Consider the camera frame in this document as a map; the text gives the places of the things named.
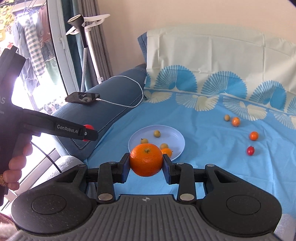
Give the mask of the person's left hand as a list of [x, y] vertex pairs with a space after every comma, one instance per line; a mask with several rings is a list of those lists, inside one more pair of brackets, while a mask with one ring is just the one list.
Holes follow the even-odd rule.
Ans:
[[1, 186], [8, 187], [10, 190], [18, 190], [20, 187], [19, 180], [22, 176], [22, 169], [27, 162], [27, 156], [32, 154], [33, 148], [31, 143], [27, 144], [20, 156], [13, 157], [9, 161], [9, 169], [1, 174]]

